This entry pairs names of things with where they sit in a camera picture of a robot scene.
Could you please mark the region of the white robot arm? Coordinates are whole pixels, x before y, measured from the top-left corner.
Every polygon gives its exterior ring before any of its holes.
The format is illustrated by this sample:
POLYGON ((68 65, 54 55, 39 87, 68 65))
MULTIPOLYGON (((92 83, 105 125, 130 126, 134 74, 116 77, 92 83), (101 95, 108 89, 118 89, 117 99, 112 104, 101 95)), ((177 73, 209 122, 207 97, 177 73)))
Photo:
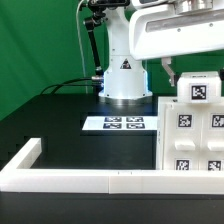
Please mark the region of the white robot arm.
POLYGON ((224 49, 224 0, 118 0, 106 7, 107 100, 152 96, 144 60, 224 49))

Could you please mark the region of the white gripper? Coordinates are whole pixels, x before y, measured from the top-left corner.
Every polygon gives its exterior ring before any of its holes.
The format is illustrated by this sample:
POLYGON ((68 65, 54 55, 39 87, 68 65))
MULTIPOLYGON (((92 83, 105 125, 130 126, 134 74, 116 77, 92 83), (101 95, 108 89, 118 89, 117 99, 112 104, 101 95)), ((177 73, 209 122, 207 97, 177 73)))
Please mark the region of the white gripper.
POLYGON ((131 16, 129 49, 136 60, 162 58, 174 87, 171 56, 224 49, 224 0, 145 4, 131 16))

